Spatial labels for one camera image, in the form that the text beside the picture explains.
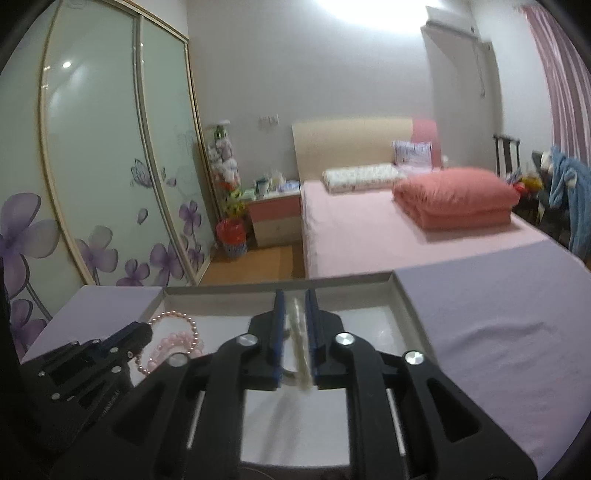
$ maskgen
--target wooden headboard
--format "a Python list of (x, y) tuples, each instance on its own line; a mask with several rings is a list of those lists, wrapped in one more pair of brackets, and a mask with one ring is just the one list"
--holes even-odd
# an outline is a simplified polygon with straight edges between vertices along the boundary
[(292, 126), (300, 181), (320, 180), (327, 168), (387, 163), (393, 140), (432, 141), (433, 164), (441, 164), (437, 127), (431, 120), (348, 118)]

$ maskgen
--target clothing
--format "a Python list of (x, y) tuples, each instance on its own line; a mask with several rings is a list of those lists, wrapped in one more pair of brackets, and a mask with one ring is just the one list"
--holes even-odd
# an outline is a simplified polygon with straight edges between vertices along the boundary
[(556, 146), (552, 148), (552, 188), (550, 206), (563, 204), (564, 193), (569, 201), (569, 250), (585, 260), (591, 249), (591, 170), (576, 158), (568, 158)]

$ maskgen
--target pink bed sheet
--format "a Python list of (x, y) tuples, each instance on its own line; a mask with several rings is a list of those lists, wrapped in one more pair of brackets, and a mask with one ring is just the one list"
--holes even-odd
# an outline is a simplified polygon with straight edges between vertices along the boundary
[(301, 196), (308, 278), (428, 265), (547, 239), (515, 215), (500, 227), (425, 232), (390, 190), (328, 194), (322, 182), (307, 181)]

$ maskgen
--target air conditioner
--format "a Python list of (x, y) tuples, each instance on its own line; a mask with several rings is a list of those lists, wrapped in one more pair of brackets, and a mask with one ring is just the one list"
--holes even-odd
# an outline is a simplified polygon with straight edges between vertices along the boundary
[(478, 29), (476, 24), (466, 17), (456, 15), (446, 10), (435, 7), (427, 8), (427, 23), (426, 26), (447, 30), (457, 35), (480, 40), (476, 33)]

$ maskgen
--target pink pearl bracelet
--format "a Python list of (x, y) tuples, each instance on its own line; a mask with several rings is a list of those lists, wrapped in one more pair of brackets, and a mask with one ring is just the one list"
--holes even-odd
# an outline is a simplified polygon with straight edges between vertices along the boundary
[(141, 357), (144, 351), (142, 350), (135, 357), (135, 365), (138, 367), (138, 372), (144, 375), (149, 375), (153, 372), (159, 364), (161, 364), (170, 354), (170, 351), (176, 347), (183, 347), (186, 354), (191, 358), (196, 358), (202, 355), (199, 346), (199, 333), (197, 332), (197, 323), (191, 320), (191, 317), (186, 313), (180, 313), (173, 310), (172, 312), (165, 312), (152, 318), (148, 325), (151, 327), (166, 317), (178, 317), (186, 320), (191, 326), (191, 332), (171, 333), (168, 337), (162, 339), (158, 346), (153, 350), (150, 360), (148, 360), (147, 368), (142, 367)]

